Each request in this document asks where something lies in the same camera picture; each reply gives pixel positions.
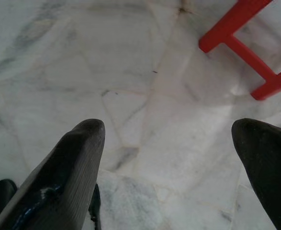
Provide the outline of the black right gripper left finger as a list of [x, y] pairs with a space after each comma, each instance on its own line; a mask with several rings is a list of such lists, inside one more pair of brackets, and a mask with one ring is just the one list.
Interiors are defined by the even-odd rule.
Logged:
[[0, 230], [82, 230], [104, 142], [99, 119], [67, 132], [2, 210]]

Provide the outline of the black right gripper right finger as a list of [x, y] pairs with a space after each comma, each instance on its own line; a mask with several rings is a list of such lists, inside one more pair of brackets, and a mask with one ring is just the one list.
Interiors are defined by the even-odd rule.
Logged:
[[232, 124], [231, 135], [256, 196], [281, 230], [281, 128], [243, 118]]

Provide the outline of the black robot foot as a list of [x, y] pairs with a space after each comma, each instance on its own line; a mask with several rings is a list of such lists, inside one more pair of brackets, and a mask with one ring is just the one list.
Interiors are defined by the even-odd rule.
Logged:
[[[10, 179], [0, 180], [0, 213], [17, 192], [16, 184]], [[94, 230], [101, 230], [100, 220], [101, 197], [98, 184], [95, 184], [93, 195], [89, 206], [91, 221], [94, 222]]]

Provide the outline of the red plastic stool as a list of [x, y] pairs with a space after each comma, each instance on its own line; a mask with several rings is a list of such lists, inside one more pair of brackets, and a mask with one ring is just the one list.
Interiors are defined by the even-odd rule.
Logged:
[[258, 101], [281, 92], [281, 72], [276, 74], [251, 49], [238, 40], [234, 33], [252, 19], [273, 0], [238, 0], [233, 7], [204, 35], [198, 44], [208, 53], [220, 43], [227, 45], [265, 80], [251, 96]]

